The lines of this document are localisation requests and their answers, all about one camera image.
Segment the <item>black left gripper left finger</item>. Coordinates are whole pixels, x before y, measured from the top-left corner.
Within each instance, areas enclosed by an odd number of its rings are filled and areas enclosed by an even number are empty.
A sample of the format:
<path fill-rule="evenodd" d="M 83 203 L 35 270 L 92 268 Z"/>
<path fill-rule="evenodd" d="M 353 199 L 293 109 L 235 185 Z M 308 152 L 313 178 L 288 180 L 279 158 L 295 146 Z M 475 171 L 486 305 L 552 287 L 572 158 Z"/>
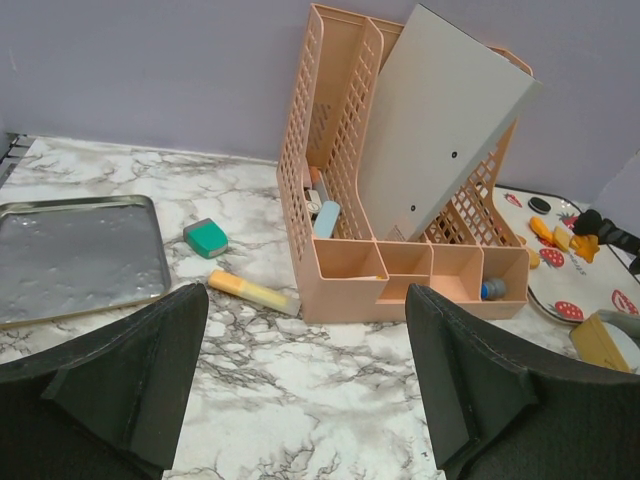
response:
<path fill-rule="evenodd" d="M 4 479 L 160 479 L 172 468 L 209 308 L 183 286 L 1 366 Z"/>

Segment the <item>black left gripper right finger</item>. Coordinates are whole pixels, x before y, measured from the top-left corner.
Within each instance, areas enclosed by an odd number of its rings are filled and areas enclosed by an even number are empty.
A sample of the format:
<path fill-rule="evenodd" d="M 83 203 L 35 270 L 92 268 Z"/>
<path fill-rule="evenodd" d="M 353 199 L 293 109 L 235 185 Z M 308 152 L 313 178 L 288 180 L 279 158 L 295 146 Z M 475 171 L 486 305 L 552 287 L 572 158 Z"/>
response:
<path fill-rule="evenodd" d="M 411 285 L 406 323 L 449 479 L 635 479 L 639 379 L 542 348 Z"/>

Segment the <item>black-tipped metal tongs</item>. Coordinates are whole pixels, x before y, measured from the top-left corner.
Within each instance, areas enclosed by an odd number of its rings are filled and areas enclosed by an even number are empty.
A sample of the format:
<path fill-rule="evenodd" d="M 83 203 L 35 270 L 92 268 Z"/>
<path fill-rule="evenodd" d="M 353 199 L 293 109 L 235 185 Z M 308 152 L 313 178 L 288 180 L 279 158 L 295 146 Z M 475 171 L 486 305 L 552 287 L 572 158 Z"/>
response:
<path fill-rule="evenodd" d="M 637 236 L 619 228 L 594 209 L 588 209 L 577 217 L 573 232 L 582 236 L 595 235 L 599 245 L 612 245 L 634 256 L 628 269 L 634 276 L 639 274 L 640 240 Z"/>

